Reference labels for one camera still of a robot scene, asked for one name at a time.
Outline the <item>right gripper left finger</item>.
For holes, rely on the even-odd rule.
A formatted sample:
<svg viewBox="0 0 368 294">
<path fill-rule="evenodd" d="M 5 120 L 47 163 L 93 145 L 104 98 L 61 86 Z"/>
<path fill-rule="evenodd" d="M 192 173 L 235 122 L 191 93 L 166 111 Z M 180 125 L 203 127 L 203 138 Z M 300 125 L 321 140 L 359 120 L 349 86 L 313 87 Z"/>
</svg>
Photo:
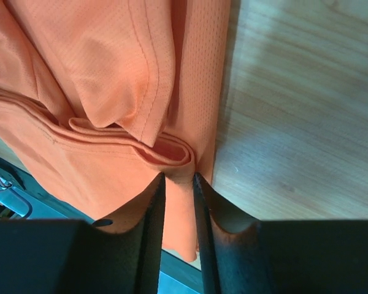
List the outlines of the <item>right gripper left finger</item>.
<svg viewBox="0 0 368 294">
<path fill-rule="evenodd" d="M 156 293 L 165 205 L 160 173 L 92 224 L 0 220 L 0 293 Z"/>
</svg>

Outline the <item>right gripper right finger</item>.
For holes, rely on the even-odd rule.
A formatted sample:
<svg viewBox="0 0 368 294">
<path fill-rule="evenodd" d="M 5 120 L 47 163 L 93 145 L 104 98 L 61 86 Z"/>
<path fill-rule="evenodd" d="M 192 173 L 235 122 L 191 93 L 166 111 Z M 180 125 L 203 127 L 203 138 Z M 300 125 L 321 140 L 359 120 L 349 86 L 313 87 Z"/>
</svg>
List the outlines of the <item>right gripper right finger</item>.
<svg viewBox="0 0 368 294">
<path fill-rule="evenodd" d="M 205 293 L 368 293 L 368 220 L 259 220 L 193 178 Z"/>
</svg>

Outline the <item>orange t shirt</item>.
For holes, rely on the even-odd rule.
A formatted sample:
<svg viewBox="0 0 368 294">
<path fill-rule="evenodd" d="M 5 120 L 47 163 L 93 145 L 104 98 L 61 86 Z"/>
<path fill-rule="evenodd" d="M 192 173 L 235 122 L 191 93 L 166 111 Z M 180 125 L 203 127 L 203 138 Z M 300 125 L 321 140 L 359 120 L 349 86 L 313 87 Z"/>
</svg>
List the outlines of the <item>orange t shirt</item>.
<svg viewBox="0 0 368 294">
<path fill-rule="evenodd" d="M 199 250 L 229 1 L 0 1 L 0 139 L 54 197 L 100 219 L 166 176 L 162 245 Z"/>
</svg>

